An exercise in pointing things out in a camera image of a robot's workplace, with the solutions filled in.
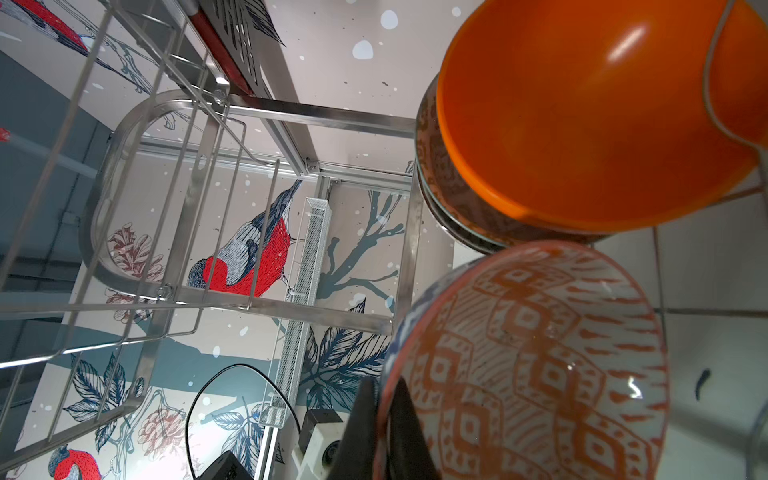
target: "bird illustration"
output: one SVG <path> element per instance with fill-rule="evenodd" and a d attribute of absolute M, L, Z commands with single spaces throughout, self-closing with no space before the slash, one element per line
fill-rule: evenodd
<path fill-rule="evenodd" d="M 48 474 L 54 480 L 101 480 L 101 473 L 93 455 L 88 452 L 55 449 L 48 460 Z"/>
<path fill-rule="evenodd" d="M 296 180 L 293 186 L 280 193 L 270 206 L 270 219 L 266 226 L 266 243 L 261 255 L 255 296 L 261 296 L 273 283 L 284 277 L 283 268 L 291 244 L 287 228 L 288 210 L 299 185 L 301 180 Z M 213 256 L 195 263 L 187 277 L 187 285 L 205 288 L 210 278 L 211 290 L 250 295 L 263 224 L 262 212 L 237 230 L 230 241 L 219 250 L 213 276 L 210 275 Z"/>
<path fill-rule="evenodd" d="M 92 44 L 93 38 L 87 35 L 78 35 L 69 25 L 48 10 L 42 0 L 0 0 L 0 12 L 19 20 L 24 25 L 42 33 L 46 37 L 56 40 L 80 55 L 88 56 L 89 47 L 85 42 Z M 149 93 L 145 87 L 115 70 L 100 58 L 96 58 L 96 63 L 120 75 L 125 80 L 136 85 L 144 93 Z"/>

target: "wire rack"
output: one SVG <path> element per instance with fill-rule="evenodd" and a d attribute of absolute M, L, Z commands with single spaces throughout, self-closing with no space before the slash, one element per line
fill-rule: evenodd
<path fill-rule="evenodd" d="M 322 165 L 318 163 L 302 161 L 297 164 L 295 148 L 290 146 L 290 136 L 285 133 L 282 122 L 297 124 L 317 125 L 322 127 L 339 128 L 365 133 L 389 135 L 393 137 L 414 138 L 415 120 L 409 118 L 392 117 L 388 115 L 370 114 L 359 111 L 348 111 L 340 108 L 326 108 L 307 104 L 297 104 L 285 101 L 277 101 L 268 97 L 268 92 L 257 91 L 259 97 L 234 94 L 230 91 L 230 79 L 224 73 L 224 69 L 217 63 L 210 53 L 197 29 L 190 21 L 189 12 L 182 8 L 187 0 L 163 0 L 162 2 L 126 2 L 121 0 L 107 0 L 104 3 L 105 13 L 95 36 L 85 66 L 81 71 L 77 84 L 71 95 L 71 103 L 61 130 L 56 138 L 53 148 L 47 157 L 47 163 L 38 179 L 30 201 L 25 207 L 24 215 L 16 227 L 8 253 L 0 264 L 0 289 L 5 285 L 11 268 L 17 259 L 20 249 L 25 241 L 32 219 L 40 206 L 41 199 L 51 180 L 60 153 L 71 133 L 74 116 L 83 94 L 84 86 L 88 80 L 94 62 L 99 52 L 99 47 L 104 41 L 107 28 L 111 22 L 120 22 L 125 29 L 136 39 L 138 44 L 154 58 L 158 70 L 154 77 L 149 98 L 132 110 L 114 132 L 112 142 L 108 149 L 104 164 L 94 182 L 94 188 L 88 199 L 86 212 L 81 221 L 80 243 L 84 258 L 85 268 L 81 271 L 81 285 L 79 291 L 71 299 L 70 303 L 61 304 L 2 304 L 0 313 L 67 313 L 64 324 L 65 335 L 63 342 L 56 349 L 46 353 L 40 353 L 27 358 L 13 359 L 0 362 L 2 369 L 14 369 L 14 376 L 8 395 L 0 412 L 0 435 L 3 431 L 10 406 L 13 403 L 20 379 L 26 366 L 37 362 L 47 362 L 58 356 L 74 355 L 75 365 L 71 369 L 67 386 L 71 385 L 76 365 L 80 362 L 84 352 L 94 349 L 116 349 L 115 356 L 119 359 L 124 348 L 133 344 L 141 344 L 141 355 L 134 374 L 134 381 L 126 401 L 114 408 L 105 405 L 102 400 L 98 412 L 93 418 L 66 429 L 58 427 L 61 407 L 64 405 L 68 394 L 67 389 L 61 394 L 56 409 L 56 415 L 49 427 L 46 437 L 30 446 L 19 449 L 7 458 L 0 458 L 0 472 L 6 472 L 31 459 L 70 442 L 88 432 L 95 430 L 124 415 L 135 411 L 144 401 L 147 389 L 154 370 L 158 349 L 161 340 L 172 336 L 191 335 L 197 331 L 200 318 L 204 309 L 215 307 L 218 309 L 233 310 L 241 313 L 252 313 L 261 316 L 274 316 L 280 319 L 288 319 L 294 322 L 313 323 L 324 326 L 338 326 L 347 329 L 357 329 L 365 332 L 390 335 L 405 317 L 412 302 L 414 286 L 416 254 L 419 246 L 419 233 L 422 216 L 423 198 L 415 176 L 403 178 L 393 174 L 379 172 L 374 175 L 361 176 L 360 172 L 350 172 L 344 167 Z M 257 71 L 257 65 L 252 65 L 252 71 Z M 178 91 L 158 92 L 161 79 L 164 75 L 170 77 L 179 86 Z M 131 168 L 134 166 L 134 158 L 141 146 L 141 136 L 146 127 L 161 116 L 174 111 L 189 111 L 192 118 L 199 115 L 204 119 L 202 136 L 197 144 L 190 141 L 192 128 L 187 129 L 185 138 L 179 144 L 172 146 L 155 145 L 155 148 L 166 148 L 176 155 L 176 164 L 170 178 L 170 186 L 163 205 L 160 221 L 154 232 L 154 238 L 159 238 L 164 226 L 169 223 L 166 220 L 170 214 L 171 194 L 179 183 L 181 165 L 191 155 L 194 158 L 193 172 L 184 195 L 184 205 L 175 223 L 173 243 L 167 256 L 167 265 L 162 280 L 159 282 L 148 279 L 149 262 L 141 271 L 139 277 L 129 276 L 118 269 L 111 259 L 107 249 L 107 238 L 111 221 L 113 220 L 116 206 L 121 202 L 121 196 Z M 278 141 L 282 157 L 266 157 L 250 152 L 246 147 L 247 129 L 242 121 L 232 118 L 256 117 L 265 121 L 273 136 L 280 137 Z M 227 138 L 234 142 L 234 150 L 222 148 L 222 139 Z M 250 295 L 235 295 L 206 289 L 197 289 L 183 285 L 184 274 L 187 271 L 187 259 L 190 248 L 197 236 L 197 226 L 200 216 L 206 205 L 211 176 L 218 164 L 228 163 L 233 166 L 235 174 L 244 165 L 256 167 L 264 171 L 270 171 L 273 179 L 282 170 L 292 171 L 296 174 L 311 172 L 319 177 L 318 183 L 322 184 L 324 177 L 356 178 L 373 186 L 389 186 L 408 190 L 409 205 L 406 221 L 405 241 L 400 260 L 398 289 L 396 295 L 395 315 L 393 318 L 380 315 L 361 315 L 339 310 L 329 310 L 314 307 L 308 304 L 294 303 L 260 298 L 255 296 L 261 250 L 263 242 L 257 251 L 256 266 L 254 268 L 254 281 Z M 765 178 L 766 165 L 760 165 L 760 171 Z M 232 201 L 232 190 L 227 198 L 226 206 L 222 212 L 221 224 L 227 221 Z M 765 194 L 765 182 L 758 187 L 732 194 L 718 202 L 719 204 L 736 200 L 754 194 Z M 274 181 L 266 196 L 266 205 L 272 203 L 274 195 Z M 264 212 L 264 228 L 269 220 L 269 208 Z M 217 238 L 214 252 L 214 266 L 219 249 L 221 248 L 222 232 Z M 664 291 L 661 283 L 660 272 L 663 269 L 659 251 L 658 232 L 654 228 L 655 261 L 659 286 L 660 307 L 657 309 L 662 324 L 668 314 L 679 315 L 706 315 L 706 316 L 742 316 L 768 318 L 767 311 L 757 310 L 716 310 L 701 308 L 668 308 L 664 302 Z M 153 244 L 149 258 L 154 257 L 156 245 Z M 126 324 L 119 339 L 110 342 L 93 343 L 86 346 L 73 346 L 72 337 L 78 324 L 78 316 L 83 312 L 97 312 L 116 310 L 114 305 L 103 303 L 86 303 L 85 292 L 88 284 L 97 279 L 109 288 L 130 295 L 133 303 L 121 304 L 119 310 L 150 310 L 152 312 L 149 327 L 143 335 L 132 336 L 131 330 L 133 316 Z M 197 317 L 192 328 L 176 331 L 171 328 L 174 311 L 178 309 L 197 310 Z M 106 372 L 107 384 L 114 377 L 116 369 Z"/>

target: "metal dish rack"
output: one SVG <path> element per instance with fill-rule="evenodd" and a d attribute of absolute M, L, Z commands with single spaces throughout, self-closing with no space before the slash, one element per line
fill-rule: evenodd
<path fill-rule="evenodd" d="M 136 39 L 138 44 L 144 47 L 155 59 L 158 63 L 158 71 L 149 98 L 134 108 L 114 132 L 107 157 L 98 173 L 91 196 L 88 199 L 86 212 L 81 222 L 80 233 L 81 252 L 87 269 L 81 271 L 82 284 L 76 297 L 71 303 L 66 304 L 0 304 L 0 313 L 69 314 L 64 325 L 65 340 L 57 349 L 33 357 L 0 362 L 0 368 L 15 369 L 11 387 L 2 406 L 2 412 L 0 412 L 0 435 L 3 434 L 3 425 L 8 417 L 9 407 L 13 402 L 14 394 L 18 388 L 24 368 L 32 363 L 47 362 L 56 356 L 70 354 L 74 354 L 76 356 L 75 362 L 79 362 L 83 352 L 93 349 L 114 348 L 117 349 L 115 356 L 119 359 L 124 346 L 140 343 L 142 344 L 142 350 L 134 375 L 133 388 L 131 388 L 126 401 L 117 408 L 105 408 L 104 400 L 102 400 L 98 414 L 92 419 L 57 431 L 61 407 L 68 393 L 67 387 L 58 402 L 56 415 L 48 430 L 47 437 L 44 440 L 13 452 L 7 458 L 0 458 L 0 472 L 6 472 L 29 462 L 60 445 L 95 430 L 100 425 L 107 424 L 134 412 L 144 401 L 147 394 L 147 389 L 143 388 L 143 386 L 148 386 L 151 380 L 161 340 L 172 336 L 194 334 L 200 324 L 202 312 L 206 308 L 215 307 L 241 313 L 252 313 L 254 315 L 275 316 L 280 319 L 323 326 L 338 326 L 385 335 L 391 335 L 397 329 L 410 309 L 414 287 L 416 255 L 421 230 L 422 207 L 424 204 L 417 176 L 410 175 L 408 177 L 407 175 L 387 172 L 375 172 L 371 175 L 366 173 L 367 170 L 356 170 L 353 167 L 322 164 L 304 161 L 300 157 L 296 158 L 295 150 L 285 143 L 286 141 L 290 142 L 290 136 L 284 134 L 285 127 L 282 122 L 317 125 L 393 137 L 414 138 L 415 120 L 349 111 L 340 108 L 326 108 L 277 101 L 268 98 L 269 93 L 263 87 L 261 91 L 257 92 L 261 98 L 230 93 L 229 79 L 214 60 L 206 44 L 201 40 L 197 30 L 190 22 L 189 17 L 185 14 L 183 5 L 187 3 L 187 0 L 161 0 L 160 2 L 155 0 L 147 0 L 146 2 L 104 1 L 106 12 L 99 25 L 98 34 L 91 47 L 91 53 L 72 93 L 71 103 L 65 120 L 61 125 L 57 140 L 48 155 L 47 163 L 39 177 L 34 193 L 26 206 L 22 221 L 15 231 L 8 253 L 3 259 L 2 264 L 0 264 L 1 290 L 8 279 L 12 265 L 18 256 L 25 235 L 30 227 L 31 220 L 51 179 L 61 149 L 68 139 L 84 86 L 97 56 L 96 52 L 99 51 L 99 46 L 104 41 L 110 22 L 117 20 Z M 164 74 L 176 81 L 180 85 L 181 90 L 158 93 L 157 89 Z M 171 192 L 177 182 L 180 166 L 188 154 L 194 155 L 194 169 L 185 194 L 184 206 L 174 232 L 170 254 L 167 257 L 164 277 L 162 281 L 156 283 L 147 279 L 149 262 L 147 262 L 141 278 L 129 276 L 119 270 L 107 252 L 106 240 L 111 220 L 114 216 L 115 206 L 120 202 L 127 175 L 131 170 L 134 157 L 142 142 L 142 133 L 149 124 L 162 115 L 183 109 L 191 110 L 193 116 L 197 113 L 205 114 L 206 124 L 199 145 L 190 144 L 190 133 L 193 129 L 189 128 L 187 129 L 184 141 L 171 148 L 173 152 L 177 152 L 177 162 L 170 180 L 168 195 L 161 211 L 160 221 L 154 236 L 155 239 L 159 238 L 162 231 L 164 220 L 169 210 Z M 245 148 L 247 129 L 242 122 L 230 117 L 233 114 L 263 119 L 273 137 L 278 136 L 283 139 L 282 142 L 278 141 L 278 145 L 283 151 L 284 157 L 268 158 L 268 156 L 252 153 Z M 220 148 L 222 137 L 225 134 L 238 145 L 236 151 L 227 151 Z M 169 147 L 167 145 L 155 145 L 155 148 L 168 149 Z M 400 260 L 401 269 L 394 317 L 372 314 L 361 315 L 303 305 L 301 303 L 256 297 L 254 296 L 255 281 L 249 296 L 211 291 L 208 288 L 202 290 L 183 285 L 188 252 L 197 235 L 196 225 L 199 223 L 203 206 L 206 203 L 211 174 L 219 161 L 234 163 L 235 174 L 237 174 L 237 169 L 245 163 L 248 163 L 251 167 L 258 166 L 264 170 L 271 170 L 273 179 L 276 178 L 280 170 L 290 170 L 297 175 L 309 172 L 310 175 L 318 177 L 318 191 L 327 189 L 329 179 L 333 178 L 354 180 L 358 183 L 362 181 L 372 187 L 407 190 L 409 192 L 408 218 L 406 221 L 402 259 Z M 764 163 L 761 164 L 760 169 L 763 178 L 760 186 L 726 196 L 718 203 L 721 204 L 748 195 L 766 195 L 766 184 L 764 181 L 766 165 Z M 274 181 L 266 196 L 267 206 L 272 203 L 273 193 Z M 222 213 L 222 224 L 226 221 L 230 201 L 231 192 L 227 206 Z M 269 209 L 267 208 L 265 210 L 264 226 L 268 223 L 268 215 Z M 220 245 L 221 232 L 214 258 L 217 256 Z M 768 318 L 768 311 L 667 308 L 664 303 L 661 283 L 660 272 L 662 265 L 656 227 L 654 228 L 654 247 L 660 294 L 660 308 L 657 309 L 657 312 L 660 315 L 662 325 L 664 324 L 666 314 Z M 260 258 L 262 248 L 263 242 L 260 243 L 257 252 L 254 278 L 258 273 L 258 259 Z M 149 258 L 154 256 L 154 249 L 155 244 L 152 246 Z M 93 278 L 98 279 L 113 290 L 133 296 L 134 302 L 132 304 L 121 304 L 119 306 L 120 310 L 151 310 L 153 312 L 145 335 L 130 336 L 131 321 L 129 321 L 124 328 L 121 338 L 116 341 L 87 346 L 72 346 L 71 341 L 74 328 L 78 322 L 79 313 L 115 310 L 115 306 L 111 304 L 84 302 L 84 295 L 88 284 Z M 145 303 L 140 300 L 151 300 L 154 303 Z M 171 324 L 176 309 L 198 310 L 197 319 L 192 329 L 171 332 Z M 109 378 L 107 384 L 111 382 L 114 371 L 115 369 L 106 372 L 105 375 Z M 73 366 L 67 382 L 68 386 L 71 385 L 74 372 L 75 367 Z"/>

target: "black cable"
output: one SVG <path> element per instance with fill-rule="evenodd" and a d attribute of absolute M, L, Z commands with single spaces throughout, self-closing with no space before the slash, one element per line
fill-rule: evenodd
<path fill-rule="evenodd" d="M 187 413 L 187 421 L 184 423 L 184 445 L 187 447 L 187 461 L 190 464 L 190 473 L 192 474 L 192 479 L 197 480 L 197 475 L 194 473 L 194 466 L 192 465 L 192 453 L 190 452 L 190 418 L 192 417 L 192 410 L 194 410 L 195 404 L 197 404 L 197 400 L 200 398 L 201 395 L 203 395 L 203 392 L 205 392 L 205 389 L 208 388 L 208 386 L 216 379 L 219 375 L 226 372 L 229 369 L 233 369 L 236 366 L 243 366 L 247 369 L 251 369 L 254 372 L 258 373 L 262 376 L 271 386 L 273 389 L 275 389 L 275 392 L 277 392 L 277 395 L 280 396 L 281 399 L 285 402 L 286 406 L 288 406 L 288 409 L 290 410 L 291 415 L 293 415 L 293 421 L 296 422 L 296 430 L 301 433 L 301 426 L 299 425 L 299 417 L 296 416 L 296 412 L 293 411 L 293 407 L 290 405 L 290 402 L 288 402 L 288 399 L 286 396 L 280 391 L 280 389 L 277 388 L 277 385 L 275 385 L 275 382 L 270 380 L 270 377 L 266 376 L 264 372 L 256 368 L 255 366 L 248 365 L 247 363 L 233 363 L 232 365 L 228 367 L 224 367 L 219 372 L 212 376 L 210 380 L 208 380 L 205 385 L 203 385 L 203 388 L 200 389 L 200 391 L 195 396 L 194 400 L 192 401 L 192 405 L 190 406 L 190 411 Z"/>

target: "orange and white patterned bowl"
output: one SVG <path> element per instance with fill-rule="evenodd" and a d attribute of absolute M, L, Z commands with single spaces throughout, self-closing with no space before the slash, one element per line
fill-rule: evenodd
<path fill-rule="evenodd" d="M 654 477 L 669 409 L 660 324 L 595 250 L 532 242 L 451 272 L 389 348 L 379 432 L 402 377 L 445 479 Z"/>

